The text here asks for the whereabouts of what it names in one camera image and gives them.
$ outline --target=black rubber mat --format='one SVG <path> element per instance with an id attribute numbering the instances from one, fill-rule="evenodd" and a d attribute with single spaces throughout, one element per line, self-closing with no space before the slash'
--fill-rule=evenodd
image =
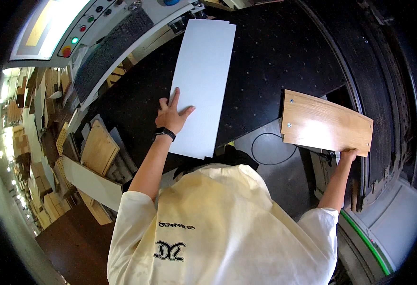
<path id="1" fill-rule="evenodd" d="M 82 103 L 118 57 L 153 26 L 142 8 L 137 8 L 118 24 L 80 66 L 74 88 Z"/>
<path id="2" fill-rule="evenodd" d="M 344 84 L 330 46 L 297 4 L 253 6 L 217 20 L 237 25 L 217 146 L 277 119 L 284 88 L 321 97 Z M 90 120 L 99 113 L 108 128 L 118 127 L 138 166 L 153 142 L 158 99 L 169 97 L 182 39 L 172 39 L 141 60 L 86 116 Z M 165 171 L 188 160 L 169 154 Z"/>

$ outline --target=control button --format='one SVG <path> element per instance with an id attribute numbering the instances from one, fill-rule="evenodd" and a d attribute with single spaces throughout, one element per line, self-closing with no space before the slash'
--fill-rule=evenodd
<path id="1" fill-rule="evenodd" d="M 71 56 L 71 47 L 66 46 L 63 48 L 63 56 L 64 57 L 70 57 Z"/>

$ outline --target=metal bracket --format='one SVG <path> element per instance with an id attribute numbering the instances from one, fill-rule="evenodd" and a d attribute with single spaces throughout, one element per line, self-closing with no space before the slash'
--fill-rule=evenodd
<path id="1" fill-rule="evenodd" d="M 195 1 L 192 4 L 194 8 L 167 24 L 175 35 L 179 35 L 186 30 L 190 19 L 207 19 L 207 15 L 204 12 L 204 4 L 200 3 L 200 1 Z"/>

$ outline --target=workshop floor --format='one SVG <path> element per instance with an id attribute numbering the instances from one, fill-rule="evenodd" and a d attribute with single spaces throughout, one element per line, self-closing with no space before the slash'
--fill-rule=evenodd
<path id="1" fill-rule="evenodd" d="M 285 162 L 276 165 L 260 164 L 257 172 L 264 179 L 272 199 L 292 219 L 298 221 L 302 214 L 311 208 L 311 195 L 314 195 L 308 189 L 299 150 L 294 145 L 283 143 L 279 120 L 270 122 L 236 139 L 234 146 L 252 157 L 251 146 L 256 138 L 253 153 L 257 162 L 274 164 L 289 157 Z M 174 172 L 175 169 L 163 174 L 160 188 L 171 186 L 174 183 L 172 179 Z"/>

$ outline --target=black wristwatch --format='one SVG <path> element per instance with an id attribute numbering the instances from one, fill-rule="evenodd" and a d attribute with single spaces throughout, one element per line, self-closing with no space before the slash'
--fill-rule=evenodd
<path id="1" fill-rule="evenodd" d="M 172 138 L 172 141 L 174 141 L 175 140 L 175 137 L 176 137 L 176 135 L 171 130 L 169 130 L 169 129 L 165 128 L 165 127 L 157 128 L 154 131 L 154 135 L 155 136 L 160 135 L 160 134 L 168 134 Z"/>

